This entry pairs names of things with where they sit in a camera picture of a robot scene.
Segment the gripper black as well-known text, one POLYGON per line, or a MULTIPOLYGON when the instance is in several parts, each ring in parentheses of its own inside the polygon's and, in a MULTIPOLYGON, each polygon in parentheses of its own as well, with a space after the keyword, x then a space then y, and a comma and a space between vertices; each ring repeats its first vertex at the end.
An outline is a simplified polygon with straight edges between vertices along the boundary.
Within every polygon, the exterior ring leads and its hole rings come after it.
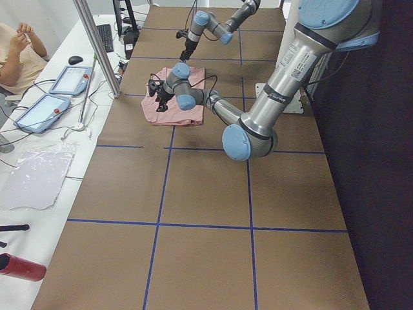
POLYGON ((195 36, 195 37, 187 36, 186 37, 185 49, 184 51, 182 51, 180 55, 180 60, 182 62, 186 62, 188 60, 188 57, 190 57, 193 54, 194 50, 197 47, 198 42, 199 42, 198 36, 195 36))
POLYGON ((158 112, 168 110, 167 103, 173 98, 173 94, 167 92, 163 87, 159 91, 159 106, 157 108, 158 112))

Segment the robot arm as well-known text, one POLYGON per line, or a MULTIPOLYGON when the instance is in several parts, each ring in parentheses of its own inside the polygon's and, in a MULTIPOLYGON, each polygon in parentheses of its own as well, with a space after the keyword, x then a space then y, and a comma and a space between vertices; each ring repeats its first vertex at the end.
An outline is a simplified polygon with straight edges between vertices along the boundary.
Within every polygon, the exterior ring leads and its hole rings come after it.
POLYGON ((243 1, 243 5, 224 23, 220 23, 212 12, 197 11, 190 27, 180 30, 176 34, 178 39, 180 37, 186 39, 185 49, 179 57, 180 61, 185 62, 190 59, 205 30, 208 30, 224 45, 229 44, 233 38, 233 33, 248 17, 258 11, 260 4, 261 1, 259 0, 243 1))
POLYGON ((359 50, 375 45, 379 37, 382 1, 300 1, 294 40, 260 92, 252 108, 242 112, 216 91, 194 88, 189 77, 189 60, 204 31, 208 30, 228 44, 235 30, 260 6, 259 1, 244 1, 225 23, 212 12, 198 11, 190 28, 182 33, 185 49, 180 61, 164 80, 148 82, 148 92, 158 102, 158 111, 167 110, 175 98, 181 110, 203 105, 227 127, 222 144, 227 156, 237 161, 263 157, 274 150, 277 134, 273 127, 278 117, 308 80, 320 58, 330 52, 359 50))

